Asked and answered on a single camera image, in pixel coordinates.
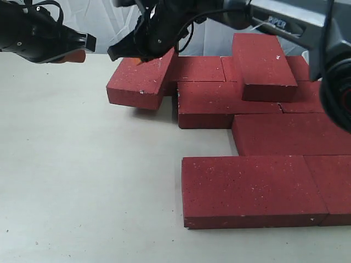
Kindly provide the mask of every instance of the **white backdrop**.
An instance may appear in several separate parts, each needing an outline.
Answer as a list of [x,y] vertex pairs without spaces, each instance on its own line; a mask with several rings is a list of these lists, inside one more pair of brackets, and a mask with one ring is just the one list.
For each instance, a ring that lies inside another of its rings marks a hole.
[[[134,29],[139,16],[136,6],[115,8],[112,0],[57,0],[65,13],[64,23],[81,32],[88,32],[98,39],[97,53],[106,53]],[[54,15],[55,8],[50,8]],[[255,32],[250,28],[243,32]],[[183,55],[231,55],[231,43],[235,30],[208,20],[196,25],[194,37]],[[303,49],[280,39],[288,55],[299,55]]]

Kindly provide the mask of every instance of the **brick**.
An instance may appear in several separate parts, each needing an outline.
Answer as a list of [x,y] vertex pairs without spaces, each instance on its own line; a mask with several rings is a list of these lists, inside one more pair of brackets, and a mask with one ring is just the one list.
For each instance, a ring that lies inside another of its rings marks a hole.
[[236,33],[233,58],[244,87],[243,100],[292,100],[297,83],[275,36]]
[[190,229],[315,226],[327,215],[302,156],[184,158],[182,192]]
[[174,64],[171,81],[218,81],[224,82],[222,62],[219,56],[180,56]]
[[284,113],[323,113],[319,99],[320,82],[299,81],[293,103],[283,102]]
[[110,103],[157,110],[163,98],[168,67],[177,56],[172,49],[163,58],[139,66],[133,59],[123,59],[107,84]]
[[309,65],[302,56],[287,56],[286,60],[296,81],[309,81]]
[[220,58],[222,61],[223,71],[225,75],[225,80],[228,82],[238,80],[239,74],[237,72],[237,68],[233,62],[233,57],[231,56],[222,56]]
[[281,113],[275,103],[242,101],[235,82],[179,82],[178,94],[182,129],[230,129],[235,114]]
[[351,136],[324,113],[238,115],[233,136],[241,156],[351,155]]
[[307,156],[305,160],[329,211],[321,225],[351,225],[351,156]]

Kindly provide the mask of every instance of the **white fabric curtain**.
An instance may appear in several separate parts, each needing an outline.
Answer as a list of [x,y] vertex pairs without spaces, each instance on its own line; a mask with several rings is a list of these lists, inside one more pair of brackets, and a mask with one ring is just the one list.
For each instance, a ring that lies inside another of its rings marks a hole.
[[[139,16],[136,6],[115,8],[112,0],[57,0],[65,13],[64,23],[77,31],[88,32],[98,39],[97,53],[106,53],[110,45],[115,44],[134,29]],[[57,17],[58,10],[50,7]],[[183,55],[231,55],[233,34],[237,32],[217,22],[208,20],[196,25],[195,34]],[[241,32],[256,32],[250,28]],[[284,39],[281,45],[287,55],[301,55],[304,51]]]

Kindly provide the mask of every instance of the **white table surface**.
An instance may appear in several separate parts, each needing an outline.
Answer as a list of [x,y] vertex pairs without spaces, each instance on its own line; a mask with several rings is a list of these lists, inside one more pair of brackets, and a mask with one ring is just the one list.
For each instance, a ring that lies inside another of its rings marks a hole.
[[351,227],[190,231],[185,156],[235,155],[227,130],[180,130],[110,105],[117,63],[0,53],[0,262],[350,262]]

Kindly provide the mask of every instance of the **red brick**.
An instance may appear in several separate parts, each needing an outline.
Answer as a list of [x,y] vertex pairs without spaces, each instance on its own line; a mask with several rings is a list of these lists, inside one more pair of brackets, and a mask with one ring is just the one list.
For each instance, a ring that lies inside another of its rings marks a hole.
[[184,158],[191,229],[314,226],[327,214],[302,156]]
[[233,58],[244,86],[243,100],[292,100],[297,83],[275,36],[236,33]]
[[107,84],[110,103],[157,110],[163,98],[166,72],[177,56],[171,50],[163,58],[139,66],[133,59],[123,59]]
[[226,81],[237,81],[239,74],[237,72],[237,68],[233,62],[233,57],[231,56],[223,56],[220,58],[223,65],[223,71],[225,75]]
[[321,225],[351,225],[351,156],[307,156],[305,160],[329,211]]
[[351,135],[324,113],[238,115],[233,136],[242,156],[351,155]]
[[179,82],[178,94],[182,129],[230,129],[235,114],[281,113],[272,102],[242,101],[235,82]]
[[180,56],[174,64],[171,81],[225,81],[219,56]]
[[287,56],[286,60],[296,81],[309,81],[309,65],[302,56]]
[[320,82],[300,81],[293,103],[283,102],[284,113],[323,113],[324,109],[319,99]]

